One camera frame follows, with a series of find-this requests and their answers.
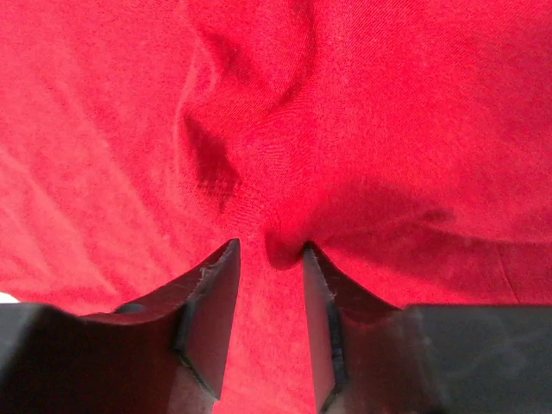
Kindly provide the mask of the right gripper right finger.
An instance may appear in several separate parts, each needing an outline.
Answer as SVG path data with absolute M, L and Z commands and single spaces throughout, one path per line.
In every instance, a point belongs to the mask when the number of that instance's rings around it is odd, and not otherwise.
M 400 309 L 314 244 L 303 275 L 317 412 L 550 412 L 547 305 Z

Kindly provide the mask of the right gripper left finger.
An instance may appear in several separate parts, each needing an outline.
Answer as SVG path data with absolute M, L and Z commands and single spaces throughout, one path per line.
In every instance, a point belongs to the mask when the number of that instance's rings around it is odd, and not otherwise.
M 111 313 L 3 304 L 2 412 L 211 412 L 222 394 L 240 273 L 233 239 Z

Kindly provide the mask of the red t-shirt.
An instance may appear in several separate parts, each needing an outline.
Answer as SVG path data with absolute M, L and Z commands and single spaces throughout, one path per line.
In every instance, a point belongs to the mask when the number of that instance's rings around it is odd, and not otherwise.
M 218 413 L 313 412 L 307 241 L 397 306 L 549 303 L 550 2 L 2 2 L 2 291 L 109 311 L 230 238 Z

